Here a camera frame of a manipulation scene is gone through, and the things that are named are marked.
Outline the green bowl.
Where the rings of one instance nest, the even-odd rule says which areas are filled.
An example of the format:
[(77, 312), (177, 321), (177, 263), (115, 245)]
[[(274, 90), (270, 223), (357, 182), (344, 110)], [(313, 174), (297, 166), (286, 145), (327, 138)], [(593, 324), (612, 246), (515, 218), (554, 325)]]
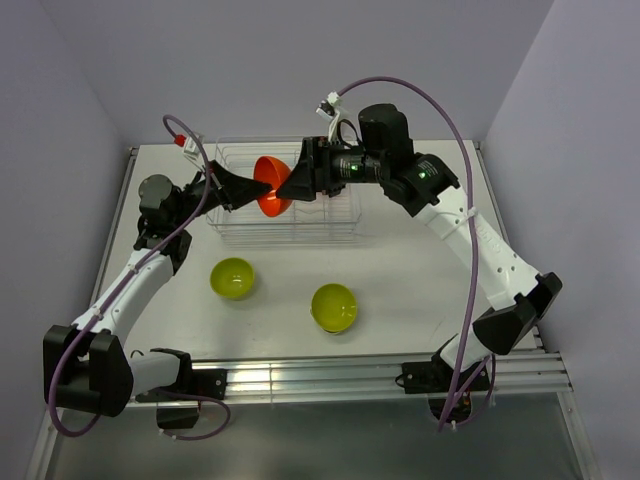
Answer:
[(246, 260), (230, 257), (219, 261), (211, 270), (209, 285), (222, 298), (239, 300), (249, 295), (255, 282), (255, 270)]
[(358, 315), (358, 303), (349, 288), (329, 283), (314, 293), (310, 314), (322, 330), (330, 334), (339, 334), (354, 324)]

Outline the aluminium mounting rail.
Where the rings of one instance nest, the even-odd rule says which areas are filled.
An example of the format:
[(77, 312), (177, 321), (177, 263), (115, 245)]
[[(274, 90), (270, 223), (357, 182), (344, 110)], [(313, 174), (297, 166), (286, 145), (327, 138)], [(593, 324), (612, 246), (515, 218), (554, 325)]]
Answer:
[[(401, 365), (428, 354), (346, 356), (260, 361), (196, 361), (196, 372), (227, 372), (224, 401), (285, 404), (395, 400), (405, 396), (395, 378)], [(567, 393), (573, 390), (558, 353), (520, 350), (497, 359), (497, 395)]]

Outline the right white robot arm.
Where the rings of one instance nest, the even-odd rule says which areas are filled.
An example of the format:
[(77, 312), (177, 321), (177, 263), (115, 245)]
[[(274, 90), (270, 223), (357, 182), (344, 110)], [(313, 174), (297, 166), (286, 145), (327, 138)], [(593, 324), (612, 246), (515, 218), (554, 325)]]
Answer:
[(476, 276), (489, 309), (438, 352), (435, 383), (452, 390), (477, 362), (506, 355), (545, 316), (562, 289), (553, 273), (524, 261), (470, 205), (453, 171), (433, 154), (415, 151), (408, 121), (392, 104), (375, 104), (358, 115), (361, 141), (306, 137), (295, 168), (276, 194), (311, 201), (335, 196), (348, 184), (379, 185), (384, 195), (430, 228)]

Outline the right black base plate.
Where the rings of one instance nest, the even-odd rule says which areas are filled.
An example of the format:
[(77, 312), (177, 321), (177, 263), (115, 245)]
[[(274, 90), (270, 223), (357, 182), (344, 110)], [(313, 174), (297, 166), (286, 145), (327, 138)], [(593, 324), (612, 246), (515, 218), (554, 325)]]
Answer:
[[(474, 371), (482, 365), (476, 362), (469, 370), (462, 372), (456, 387), (457, 398), (446, 420), (447, 423), (463, 422), (471, 417), (473, 404), (471, 394), (488, 391), (491, 386), (486, 366), (468, 383)], [(401, 365), (401, 373), (395, 378), (397, 386), (405, 394), (447, 394), (453, 377), (453, 369), (434, 356), (429, 361), (405, 362)]]

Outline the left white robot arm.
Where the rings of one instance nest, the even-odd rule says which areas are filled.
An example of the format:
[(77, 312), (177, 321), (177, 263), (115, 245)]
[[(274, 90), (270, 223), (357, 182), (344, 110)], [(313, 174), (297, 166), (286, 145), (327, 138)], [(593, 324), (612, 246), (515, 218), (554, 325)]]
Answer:
[(195, 386), (188, 353), (155, 348), (133, 360), (123, 345), (156, 293), (186, 260), (187, 225), (222, 206), (233, 211), (271, 190), (268, 183), (235, 175), (218, 162), (184, 187), (151, 175), (138, 188), (138, 237), (116, 280), (68, 326), (54, 325), (43, 339), (44, 399), (50, 414), (72, 409), (119, 415), (130, 398), (161, 389), (183, 399)]

